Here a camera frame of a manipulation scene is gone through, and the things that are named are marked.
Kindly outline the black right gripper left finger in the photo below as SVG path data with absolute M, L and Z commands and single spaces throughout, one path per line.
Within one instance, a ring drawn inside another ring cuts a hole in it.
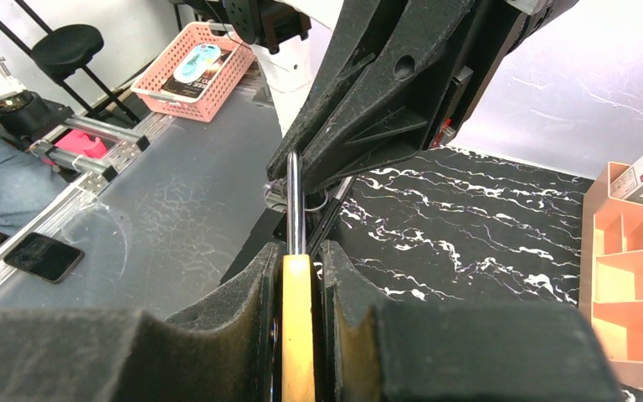
M 168 319 L 0 308 L 0 401 L 269 401 L 282 248 Z

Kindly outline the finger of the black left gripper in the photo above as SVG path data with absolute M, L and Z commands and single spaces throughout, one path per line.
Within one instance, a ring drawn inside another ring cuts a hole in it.
M 305 102 L 267 165 L 269 180 L 286 175 L 297 151 L 306 181 L 327 181 L 362 156 L 349 142 L 364 121 L 399 91 L 388 52 L 406 1 L 346 1 Z

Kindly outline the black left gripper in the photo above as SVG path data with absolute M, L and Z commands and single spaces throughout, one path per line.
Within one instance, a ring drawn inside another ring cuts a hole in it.
M 362 156 L 327 181 L 306 181 L 302 174 L 306 190 L 403 161 L 425 146 L 434 149 L 451 142 L 475 111 L 503 59 L 577 4 L 406 2 L 387 48 L 398 55 L 393 65 L 398 93 L 351 138 L 350 146 Z

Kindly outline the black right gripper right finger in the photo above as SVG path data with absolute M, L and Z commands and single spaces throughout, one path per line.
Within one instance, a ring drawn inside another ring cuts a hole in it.
M 343 248 L 321 248 L 326 401 L 620 401 L 575 308 L 545 301 L 396 301 Z

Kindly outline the large brass padlock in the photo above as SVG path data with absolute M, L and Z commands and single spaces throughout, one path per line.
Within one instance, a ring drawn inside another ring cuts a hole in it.
M 281 399 L 314 401 L 311 260 L 306 253 L 305 195 L 301 157 L 287 157 L 287 254 L 282 266 Z

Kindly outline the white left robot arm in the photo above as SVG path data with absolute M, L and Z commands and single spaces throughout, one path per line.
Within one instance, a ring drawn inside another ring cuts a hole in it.
M 307 192 L 452 141 L 502 60 L 570 1 L 194 1 L 234 30 L 270 87 Z

